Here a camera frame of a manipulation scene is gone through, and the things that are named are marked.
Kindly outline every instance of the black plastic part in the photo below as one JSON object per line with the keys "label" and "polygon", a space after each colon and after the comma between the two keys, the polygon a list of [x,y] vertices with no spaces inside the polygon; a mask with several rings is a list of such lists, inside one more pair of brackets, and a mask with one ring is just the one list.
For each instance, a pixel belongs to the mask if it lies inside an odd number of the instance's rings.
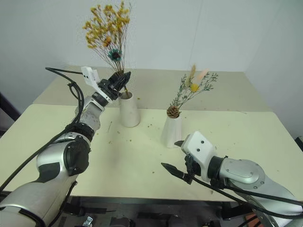
{"label": "black plastic part", "polygon": [[94,208],[94,207],[84,207],[85,212],[89,214],[106,214],[106,212],[114,212],[112,210],[107,211],[106,208]]}
{"label": "black plastic part", "polygon": [[186,183],[191,184],[195,175],[201,176],[201,167],[190,155],[186,155],[184,159],[187,168],[187,174],[185,174],[183,180]]}
{"label": "black plastic part", "polygon": [[245,214],[252,213],[251,207],[247,205],[239,205],[237,207],[232,208],[230,202],[222,203],[222,210],[220,211],[221,217],[223,220],[235,218],[237,216],[242,216]]}
{"label": "black plastic part", "polygon": [[60,173],[60,163],[49,163],[39,166],[39,177],[34,182],[45,183],[54,179]]}
{"label": "black plastic part", "polygon": [[224,189],[225,188],[224,181],[220,181],[220,180],[215,179],[215,178],[213,178],[213,179],[210,180],[210,185],[214,186],[214,187],[216,187],[218,189]]}
{"label": "black plastic part", "polygon": [[208,224],[209,227],[221,227],[221,223],[219,220],[214,220],[214,221],[211,221],[209,224]]}
{"label": "black plastic part", "polygon": [[133,220],[129,220],[129,227],[136,227],[136,223]]}
{"label": "black plastic part", "polygon": [[93,137],[95,135],[93,129],[89,127],[87,124],[83,124],[83,123],[77,123],[71,126],[69,131],[76,132],[85,136],[87,139],[89,139],[90,142],[93,140]]}
{"label": "black plastic part", "polygon": [[45,223],[41,218],[39,218],[36,214],[33,214],[32,212],[29,212],[27,210],[21,209],[19,211],[20,214],[27,216],[28,218],[32,219],[36,222],[36,227],[45,227]]}
{"label": "black plastic part", "polygon": [[95,99],[103,107],[105,107],[108,104],[108,101],[102,95],[100,95],[98,92],[95,92],[92,95],[92,98]]}
{"label": "black plastic part", "polygon": [[178,147],[181,147],[183,142],[184,142],[184,140],[180,140],[180,141],[175,142],[174,144]]}
{"label": "black plastic part", "polygon": [[297,145],[299,146],[301,151],[303,151],[303,142],[302,142],[302,140],[299,137],[297,137],[294,141],[297,143]]}
{"label": "black plastic part", "polygon": [[63,159],[69,176],[81,174],[86,170],[89,166],[89,152],[89,145],[83,138],[67,144]]}
{"label": "black plastic part", "polygon": [[130,227],[131,220],[128,218],[112,218],[109,227]]}
{"label": "black plastic part", "polygon": [[65,222],[66,222],[67,217],[61,217],[58,227],[64,227],[65,226]]}
{"label": "black plastic part", "polygon": [[172,214],[139,212],[138,219],[169,220]]}
{"label": "black plastic part", "polygon": [[108,80],[102,79],[98,83],[98,87],[111,99],[116,100],[119,97],[119,91],[125,87],[131,72],[115,72]]}
{"label": "black plastic part", "polygon": [[70,203],[66,203],[63,207],[63,212],[70,214],[70,215],[75,215],[78,217],[82,217],[85,215],[85,209],[80,206],[75,206]]}
{"label": "black plastic part", "polygon": [[207,177],[210,179],[219,179],[219,172],[220,172],[220,167],[223,162],[222,157],[216,157],[213,156],[212,159],[210,160],[208,170],[207,170]]}
{"label": "black plastic part", "polygon": [[1,94],[1,92],[0,92],[0,108],[14,121],[16,121],[21,115],[19,111],[4,97],[4,95]]}
{"label": "black plastic part", "polygon": [[167,164],[167,163],[161,163],[161,165],[167,170],[169,171],[170,174],[172,174],[173,176],[180,178],[183,180],[185,173],[183,173],[182,171],[178,170],[175,166],[171,165],[171,164]]}

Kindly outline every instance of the floor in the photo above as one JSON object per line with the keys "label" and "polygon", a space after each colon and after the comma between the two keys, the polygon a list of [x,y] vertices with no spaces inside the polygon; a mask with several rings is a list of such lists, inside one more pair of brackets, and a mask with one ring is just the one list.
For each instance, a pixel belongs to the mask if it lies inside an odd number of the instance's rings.
{"label": "floor", "polygon": [[62,214],[54,224],[54,227],[82,226],[87,216],[92,217],[94,227],[109,227],[112,217],[127,217],[136,223],[136,227],[166,227],[167,220],[171,216],[178,216],[183,225],[172,225],[169,227],[203,227],[212,220],[219,220],[222,227],[236,227],[244,219],[233,218],[232,220],[220,220],[216,213],[219,206],[201,204],[132,204],[132,203],[95,203],[85,204],[85,207],[105,208],[106,213],[89,214],[83,217]]}

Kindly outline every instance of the table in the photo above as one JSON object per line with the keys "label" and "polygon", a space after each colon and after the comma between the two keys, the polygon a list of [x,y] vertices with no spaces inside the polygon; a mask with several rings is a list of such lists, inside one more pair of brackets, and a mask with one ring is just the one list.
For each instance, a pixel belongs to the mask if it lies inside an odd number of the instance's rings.
{"label": "table", "polygon": [[[67,70],[81,71],[80,66],[69,66]],[[108,78],[112,71],[108,68],[96,68],[99,77]],[[175,98],[180,79],[189,71],[179,70],[144,70],[131,69],[131,79],[127,84],[135,92],[140,109],[167,109]],[[69,74],[82,89],[84,96],[93,94],[94,89],[85,84],[82,75]],[[214,90],[204,92],[182,106],[183,110],[210,111],[271,111],[243,72],[218,72],[219,78],[214,83]],[[34,101],[35,104],[77,105],[71,95],[67,81],[58,76],[46,90]]]}
{"label": "table", "polygon": [[[74,116],[74,109],[38,104],[27,108],[0,139],[0,182],[61,131]],[[161,162],[165,162],[185,171],[185,155],[179,148],[165,148],[160,143],[165,110],[140,111],[140,124],[125,128],[119,123],[118,108],[105,110],[100,117],[101,129],[91,143],[90,165],[78,177],[72,195],[229,201],[195,182],[187,185],[162,167]],[[182,118],[183,138],[201,131],[219,156],[259,163],[268,176],[303,200],[303,182],[295,178],[303,171],[303,153],[273,112],[182,111]],[[6,190],[37,177],[33,160]]]}

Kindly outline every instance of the dried flower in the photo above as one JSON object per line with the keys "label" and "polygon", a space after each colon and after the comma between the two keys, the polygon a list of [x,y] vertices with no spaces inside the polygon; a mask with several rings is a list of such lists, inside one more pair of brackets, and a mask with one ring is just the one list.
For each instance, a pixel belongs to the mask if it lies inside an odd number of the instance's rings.
{"label": "dried flower", "polygon": [[122,51],[118,49],[113,49],[109,52],[108,56],[112,61],[120,61],[121,60]]}
{"label": "dried flower", "polygon": [[180,107],[188,100],[192,99],[193,97],[200,94],[201,92],[210,91],[214,88],[211,83],[217,81],[218,79],[217,73],[214,72],[210,76],[208,69],[202,71],[197,77],[197,79],[199,79],[200,81],[199,84],[197,84],[192,82],[194,80],[195,71],[196,71],[196,66],[193,65],[190,74],[188,76],[184,75],[181,78],[181,83],[179,86],[179,90],[177,92],[177,96],[171,102],[168,110],[172,110],[172,106],[174,106],[173,109],[176,109],[175,107],[177,107],[179,110]]}
{"label": "dried flower", "polygon": [[110,45],[111,42],[112,42],[112,39],[110,38],[110,36],[106,36],[106,39],[104,40],[103,46],[108,47],[108,45]]}
{"label": "dried flower", "polygon": [[126,9],[122,1],[116,9],[100,5],[90,9],[93,17],[85,23],[88,47],[95,51],[116,72],[124,72],[124,57],[126,32],[130,22],[130,10]]}
{"label": "dried flower", "polygon": [[203,71],[199,74],[198,80],[202,80],[202,79],[208,74],[208,72],[209,72],[209,69],[203,70]]}
{"label": "dried flower", "polygon": [[190,90],[192,92],[197,92],[199,90],[199,85],[198,84],[192,84],[190,87]]}
{"label": "dried flower", "polygon": [[193,66],[191,67],[191,71],[190,71],[190,74],[189,76],[186,77],[186,81],[185,81],[185,86],[186,87],[190,87],[191,84],[192,84],[192,80],[195,76],[195,72],[196,72],[196,65],[193,64]]}

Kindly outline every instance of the white vase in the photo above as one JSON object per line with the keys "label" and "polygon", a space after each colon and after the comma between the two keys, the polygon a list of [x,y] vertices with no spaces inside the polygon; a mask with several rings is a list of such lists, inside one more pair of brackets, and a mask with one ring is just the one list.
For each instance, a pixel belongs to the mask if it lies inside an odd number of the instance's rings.
{"label": "white vase", "polygon": [[134,127],[140,123],[140,114],[134,95],[131,92],[121,93],[119,96],[120,119],[121,124],[125,127]]}
{"label": "white vase", "polygon": [[175,142],[182,139],[181,129],[182,129],[181,117],[170,118],[167,116],[166,122],[161,134],[161,142],[167,148],[176,148]]}

